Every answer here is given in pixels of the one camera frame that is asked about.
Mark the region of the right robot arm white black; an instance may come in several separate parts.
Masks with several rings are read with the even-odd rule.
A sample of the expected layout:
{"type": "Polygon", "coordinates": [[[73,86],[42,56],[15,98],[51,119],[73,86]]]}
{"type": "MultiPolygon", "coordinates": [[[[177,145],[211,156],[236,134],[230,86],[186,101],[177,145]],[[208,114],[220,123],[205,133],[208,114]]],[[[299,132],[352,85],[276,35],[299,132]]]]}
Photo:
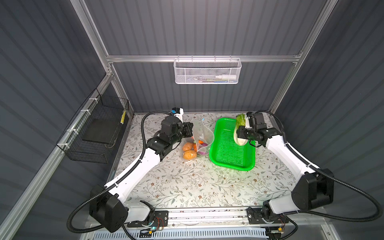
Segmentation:
{"type": "Polygon", "coordinates": [[[310,211],[333,202],[332,172],[325,170],[320,174],[321,169],[318,166],[288,143],[282,127],[267,126],[263,113],[248,112],[238,115],[234,141],[240,146],[256,141],[275,154],[296,179],[296,185],[289,194],[263,203],[262,215],[266,220],[281,214],[310,211]]]}

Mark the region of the toy purple onion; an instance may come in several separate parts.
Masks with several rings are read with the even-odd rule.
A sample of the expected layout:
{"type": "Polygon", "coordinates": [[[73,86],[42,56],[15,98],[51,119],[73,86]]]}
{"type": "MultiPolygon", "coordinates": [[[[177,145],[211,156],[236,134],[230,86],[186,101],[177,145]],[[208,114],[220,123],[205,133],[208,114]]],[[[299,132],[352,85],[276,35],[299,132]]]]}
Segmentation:
{"type": "Polygon", "coordinates": [[[199,148],[198,148],[198,151],[197,153],[199,155],[202,155],[202,156],[205,156],[205,155],[208,155],[209,154],[209,145],[206,144],[206,143],[203,143],[203,144],[199,144],[199,148]]]}

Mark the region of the toy potato yellow brown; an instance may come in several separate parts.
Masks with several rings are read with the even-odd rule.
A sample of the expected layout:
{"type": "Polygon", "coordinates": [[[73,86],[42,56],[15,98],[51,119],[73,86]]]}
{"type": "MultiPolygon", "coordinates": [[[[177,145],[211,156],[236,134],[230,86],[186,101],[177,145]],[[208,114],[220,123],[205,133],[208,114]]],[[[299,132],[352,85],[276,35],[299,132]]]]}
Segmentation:
{"type": "Polygon", "coordinates": [[[197,152],[194,150],[187,150],[183,153],[183,158],[185,160],[192,160],[197,157],[197,152]]]}

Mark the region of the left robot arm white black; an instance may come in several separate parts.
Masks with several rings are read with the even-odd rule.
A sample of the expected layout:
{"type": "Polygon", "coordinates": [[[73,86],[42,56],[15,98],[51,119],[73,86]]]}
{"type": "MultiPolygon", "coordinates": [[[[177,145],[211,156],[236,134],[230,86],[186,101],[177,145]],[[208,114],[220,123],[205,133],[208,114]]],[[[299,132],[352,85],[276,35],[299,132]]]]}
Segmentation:
{"type": "Polygon", "coordinates": [[[147,173],[158,165],[183,138],[193,135],[193,123],[183,122],[181,114],[165,117],[161,130],[144,142],[141,155],[120,175],[108,182],[106,192],[99,196],[102,188],[93,190],[90,215],[109,232],[114,233],[128,222],[149,223],[154,218],[154,207],[145,201],[127,203],[131,191],[147,173]]]}

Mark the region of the toy napa cabbage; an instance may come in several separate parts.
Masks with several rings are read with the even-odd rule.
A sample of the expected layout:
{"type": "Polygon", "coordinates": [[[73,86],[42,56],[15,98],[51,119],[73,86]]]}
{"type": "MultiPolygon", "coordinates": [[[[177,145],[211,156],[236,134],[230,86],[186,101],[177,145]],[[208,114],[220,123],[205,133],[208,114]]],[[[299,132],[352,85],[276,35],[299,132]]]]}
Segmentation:
{"type": "Polygon", "coordinates": [[[244,136],[245,127],[245,114],[239,114],[236,116],[236,123],[234,129],[234,141],[239,146],[247,144],[248,140],[242,138],[244,136]]]}

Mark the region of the clear zip top bag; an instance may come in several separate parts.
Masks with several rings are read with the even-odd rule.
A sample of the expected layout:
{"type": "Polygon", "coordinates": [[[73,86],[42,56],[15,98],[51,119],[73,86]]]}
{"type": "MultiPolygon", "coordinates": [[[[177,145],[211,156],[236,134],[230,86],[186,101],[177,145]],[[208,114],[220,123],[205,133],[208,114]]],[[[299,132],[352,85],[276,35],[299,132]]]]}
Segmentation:
{"type": "MultiPolygon", "coordinates": [[[[211,149],[211,146],[214,142],[214,133],[212,130],[210,130],[205,124],[204,120],[192,120],[191,123],[194,124],[193,126],[193,135],[190,138],[187,138],[185,143],[194,143],[194,141],[201,140],[204,143],[209,145],[209,150],[211,149]]],[[[207,157],[208,155],[202,156],[197,153],[197,157],[207,157]]]]}

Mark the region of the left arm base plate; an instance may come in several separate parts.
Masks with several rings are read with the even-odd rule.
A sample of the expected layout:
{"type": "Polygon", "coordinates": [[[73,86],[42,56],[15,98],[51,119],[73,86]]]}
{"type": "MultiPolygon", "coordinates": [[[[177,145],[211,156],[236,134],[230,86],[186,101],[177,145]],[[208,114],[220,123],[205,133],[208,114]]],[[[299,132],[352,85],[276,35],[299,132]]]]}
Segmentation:
{"type": "Polygon", "coordinates": [[[155,210],[151,211],[144,221],[126,222],[128,228],[151,228],[151,227],[167,227],[169,219],[169,211],[155,210]]]}

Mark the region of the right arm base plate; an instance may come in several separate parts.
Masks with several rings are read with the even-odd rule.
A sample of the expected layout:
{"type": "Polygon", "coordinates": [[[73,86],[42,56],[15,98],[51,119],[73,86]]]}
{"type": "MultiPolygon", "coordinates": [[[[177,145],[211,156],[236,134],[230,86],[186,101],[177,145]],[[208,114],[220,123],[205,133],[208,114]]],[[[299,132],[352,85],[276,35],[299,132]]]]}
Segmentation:
{"type": "Polygon", "coordinates": [[[247,217],[250,224],[283,224],[289,220],[283,215],[272,213],[268,208],[264,207],[248,207],[246,209],[247,217]]]}

